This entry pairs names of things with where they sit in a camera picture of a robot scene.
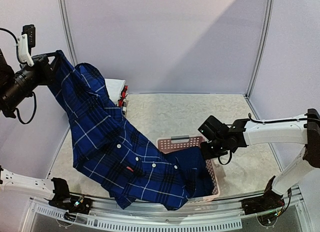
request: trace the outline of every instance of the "plaid shirt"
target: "plaid shirt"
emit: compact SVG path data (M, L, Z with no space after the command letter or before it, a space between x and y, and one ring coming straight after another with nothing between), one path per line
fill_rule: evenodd
M105 81L90 64L73 67L57 51L59 67L49 89L67 112L73 166L101 184L121 208L135 199L183 206L195 193L196 170L181 170L123 117Z

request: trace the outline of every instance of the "white wall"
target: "white wall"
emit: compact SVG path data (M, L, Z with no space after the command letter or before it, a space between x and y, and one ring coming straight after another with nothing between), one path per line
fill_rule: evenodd
M32 54L63 50L68 56L58 0L0 0L0 27L11 30L16 36L22 26L36 27L36 47ZM19 69L13 38L0 31L0 48L8 64ZM29 125L0 114L0 164L15 173L45 178L54 154L68 128L64 111L47 87L35 89L37 112ZM24 120L33 111L33 98L19 106ZM24 220L28 196L14 192L0 192L0 231L15 232Z
M251 101L261 118L320 111L320 0L274 0L263 60ZM300 146L277 145L286 166ZM315 231L320 227L320 170L299 183Z
M244 94L267 0L66 0L78 62L134 93Z

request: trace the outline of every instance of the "red object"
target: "red object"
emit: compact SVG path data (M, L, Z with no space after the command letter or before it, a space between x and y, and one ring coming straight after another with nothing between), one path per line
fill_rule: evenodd
M121 97L120 99L118 100L118 106L119 107L122 107L123 103L124 103L124 99L126 98L126 95L127 95L127 90L128 90L128 86L125 85L122 92L121 92Z
M129 169L131 172L133 172L134 170L132 168L130 168L129 166L126 167L127 169Z

